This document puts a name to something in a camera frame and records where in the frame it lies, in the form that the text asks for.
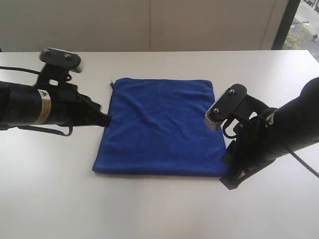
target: sticker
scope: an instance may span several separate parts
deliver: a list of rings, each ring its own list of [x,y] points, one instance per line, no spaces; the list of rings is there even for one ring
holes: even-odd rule
[[[38,119],[34,122],[35,124],[43,124],[48,118],[51,111],[51,98],[48,91],[39,90],[40,96],[42,98],[42,109]]]
[[[269,125],[272,125],[274,123],[274,115],[275,115],[275,111],[270,113],[270,115],[267,116],[266,120]]]

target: wire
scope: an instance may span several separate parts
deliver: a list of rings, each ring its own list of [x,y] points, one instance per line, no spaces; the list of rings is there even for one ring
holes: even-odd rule
[[[267,126],[270,126],[270,124],[267,122],[267,120],[261,116],[256,116],[258,118],[260,118]],[[283,141],[283,139],[281,138],[281,136],[279,134],[277,134],[276,131],[274,131],[275,134],[277,135],[277,138],[279,139],[279,142],[281,143],[282,147],[287,150],[287,152],[289,154],[291,154],[299,163],[302,164],[303,167],[305,167],[308,171],[310,171],[314,176],[316,176],[317,178],[319,178],[319,173],[316,172],[313,168],[311,168],[306,162],[304,162],[298,155],[295,154],[295,152],[292,151],[291,148],[289,148],[286,143]]]
[[[0,70],[9,70],[9,71],[23,71],[23,72],[28,72],[32,74],[39,75],[40,72],[30,70],[30,69],[25,69],[25,68],[20,68],[20,67],[10,67],[10,66],[0,66]]]

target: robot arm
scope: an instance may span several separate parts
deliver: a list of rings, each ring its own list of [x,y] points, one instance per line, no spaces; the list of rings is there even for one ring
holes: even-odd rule
[[[315,78],[304,86],[299,97],[276,109],[248,95],[244,86],[235,84],[212,105],[205,114],[206,125],[217,130],[225,122],[223,133],[234,139],[222,159],[229,170],[220,181],[228,189],[237,188],[288,153],[319,177],[293,153],[319,142],[318,89],[319,78]],[[249,119],[253,112],[257,116]],[[233,129],[236,135],[228,136],[226,128],[234,119],[239,121]]]
[[[69,136],[73,126],[109,126],[111,116],[103,114],[98,103],[78,93],[77,86],[68,83],[71,80],[69,71],[81,72],[81,58],[77,54],[46,48],[40,60],[46,63],[41,72],[0,67],[38,74],[34,86],[0,82],[0,130],[18,127]],[[69,133],[30,126],[39,124],[66,126]]]

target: white table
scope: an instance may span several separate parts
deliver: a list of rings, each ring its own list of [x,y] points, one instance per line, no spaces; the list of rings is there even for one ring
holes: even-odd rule
[[[79,91],[107,111],[121,77],[208,79],[216,96],[234,83],[273,107],[319,76],[307,51],[80,53]],[[0,65],[40,70],[37,53],[1,53]],[[0,79],[33,84],[28,73]],[[2,239],[316,239],[319,180],[287,155],[228,191],[218,179],[102,176],[91,168],[101,127],[71,137],[0,132]],[[298,154],[319,170],[319,144]]]

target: blue microfiber towel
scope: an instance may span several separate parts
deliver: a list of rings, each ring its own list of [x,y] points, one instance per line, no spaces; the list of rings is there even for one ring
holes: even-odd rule
[[[107,174],[223,176],[221,130],[204,123],[214,102],[206,80],[119,79],[93,171]]]

